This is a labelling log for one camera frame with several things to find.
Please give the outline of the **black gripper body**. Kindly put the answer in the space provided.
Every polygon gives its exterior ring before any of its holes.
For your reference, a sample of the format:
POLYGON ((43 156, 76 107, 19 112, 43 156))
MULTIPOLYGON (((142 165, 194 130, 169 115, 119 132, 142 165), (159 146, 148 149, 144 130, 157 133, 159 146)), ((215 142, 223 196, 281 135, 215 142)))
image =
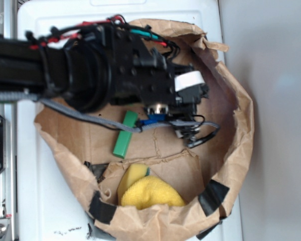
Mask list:
POLYGON ((175 64, 169 54, 145 42, 179 48, 173 42, 128 25, 100 26, 100 106, 141 104, 161 121, 194 122, 208 86, 191 65, 175 64))

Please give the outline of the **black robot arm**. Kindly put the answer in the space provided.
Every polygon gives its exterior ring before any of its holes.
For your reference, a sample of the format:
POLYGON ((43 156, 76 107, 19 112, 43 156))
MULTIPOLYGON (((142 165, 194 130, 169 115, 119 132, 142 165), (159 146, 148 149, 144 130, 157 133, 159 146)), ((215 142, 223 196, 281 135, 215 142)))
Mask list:
POLYGON ((192 65, 173 62, 179 50, 148 27, 111 22, 0 37, 0 101, 60 97, 80 112, 159 104, 190 121, 209 88, 192 65))

